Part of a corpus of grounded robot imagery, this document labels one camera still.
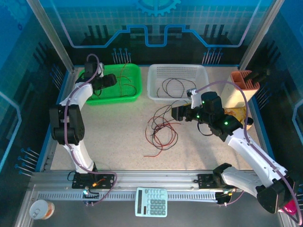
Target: white basket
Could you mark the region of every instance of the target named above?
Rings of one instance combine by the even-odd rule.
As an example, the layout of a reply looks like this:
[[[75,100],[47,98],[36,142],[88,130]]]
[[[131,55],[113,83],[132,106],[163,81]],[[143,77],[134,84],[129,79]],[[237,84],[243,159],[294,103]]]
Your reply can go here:
[[[184,100],[190,102],[187,97],[186,91],[191,88],[195,88],[195,85],[190,81],[181,80],[183,86],[177,80],[169,82],[169,78],[180,78],[190,80],[195,83],[196,88],[200,89],[205,85],[208,85],[208,76],[205,68],[202,65],[185,65],[185,64],[154,64],[149,67],[147,77],[147,95],[150,99],[156,103],[171,103],[177,100]],[[162,89],[162,83],[164,82],[164,88],[173,97],[164,92]]]

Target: green plastic basket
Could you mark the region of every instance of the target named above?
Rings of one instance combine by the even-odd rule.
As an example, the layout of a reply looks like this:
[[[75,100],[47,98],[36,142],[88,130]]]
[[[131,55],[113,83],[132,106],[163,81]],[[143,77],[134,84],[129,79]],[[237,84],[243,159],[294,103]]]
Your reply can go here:
[[[135,64],[127,64],[124,69],[123,67],[124,64],[105,65],[104,75],[110,73],[115,74],[117,77],[117,83],[112,87],[103,89],[101,95],[99,96],[100,98],[93,94],[86,101],[86,103],[89,105],[103,105],[136,101],[136,99],[142,93],[140,68]]]

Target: floor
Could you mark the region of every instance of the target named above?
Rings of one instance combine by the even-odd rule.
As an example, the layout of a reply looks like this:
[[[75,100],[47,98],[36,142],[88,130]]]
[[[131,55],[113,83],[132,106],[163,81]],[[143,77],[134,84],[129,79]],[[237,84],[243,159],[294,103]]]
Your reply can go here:
[[[209,82],[227,80],[236,67],[206,67]],[[81,113],[85,124],[85,146],[98,170],[212,170],[222,163],[230,163],[238,169],[251,169],[235,150],[218,137],[204,137],[196,129],[195,122],[176,125],[179,140],[173,148],[158,150],[145,139],[147,121],[163,105],[155,104],[147,97],[148,67],[142,67],[143,91],[137,101],[112,105],[84,105]],[[224,85],[213,86],[221,94]],[[207,125],[201,125],[208,133]],[[254,127],[249,134],[258,143]],[[57,145],[52,170],[73,170],[74,164],[68,152]]]

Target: glass panel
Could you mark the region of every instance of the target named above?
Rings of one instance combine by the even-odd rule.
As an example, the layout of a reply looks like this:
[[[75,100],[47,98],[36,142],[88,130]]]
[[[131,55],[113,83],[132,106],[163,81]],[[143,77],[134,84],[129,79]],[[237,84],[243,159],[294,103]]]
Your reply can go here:
[[[278,162],[303,173],[303,17],[302,1],[288,0],[248,68],[259,70],[255,95]]]
[[[106,64],[204,65],[239,64],[271,2],[41,1],[74,64],[95,52]]]
[[[13,226],[66,69],[27,2],[0,2],[0,225]]]

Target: robotic arm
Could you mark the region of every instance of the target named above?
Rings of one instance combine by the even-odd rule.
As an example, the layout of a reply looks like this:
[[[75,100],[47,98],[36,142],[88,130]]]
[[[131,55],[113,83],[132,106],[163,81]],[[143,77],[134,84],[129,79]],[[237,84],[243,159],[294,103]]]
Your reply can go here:
[[[212,133],[234,148],[257,174],[250,175],[225,163],[213,171],[214,178],[217,177],[222,185],[232,185],[255,196],[270,213],[284,208],[292,200],[292,196],[277,171],[286,178],[295,192],[299,177],[276,163],[249,135],[250,141],[246,140],[243,125],[235,117],[224,113],[221,98],[216,92],[206,92],[199,97],[195,89],[191,89],[187,91],[187,95],[192,103],[172,108],[172,117],[177,121],[182,121],[185,117],[187,122],[195,120],[199,124],[208,124]]]
[[[97,70],[98,73],[95,78],[89,83],[83,84],[93,76],[93,72]],[[100,63],[98,66],[94,62],[85,63],[85,72],[76,81],[75,87],[71,94],[76,92],[71,97],[68,95],[66,99],[50,109],[50,123],[52,138],[57,140],[59,144],[63,145],[64,148],[69,152],[71,156],[71,149],[65,144],[64,141],[64,108],[71,97],[68,107],[68,128],[67,137],[68,143],[73,150],[76,161],[81,164],[82,167],[89,171],[93,171],[95,168],[94,162],[89,157],[86,147],[83,142],[84,138],[84,123],[81,116],[81,109],[85,104],[86,100],[93,95],[97,90],[102,90],[107,87],[111,87],[117,83],[117,79],[114,74],[104,75],[104,65]],[[80,168],[76,163],[76,172],[80,174],[86,174],[87,172]]]

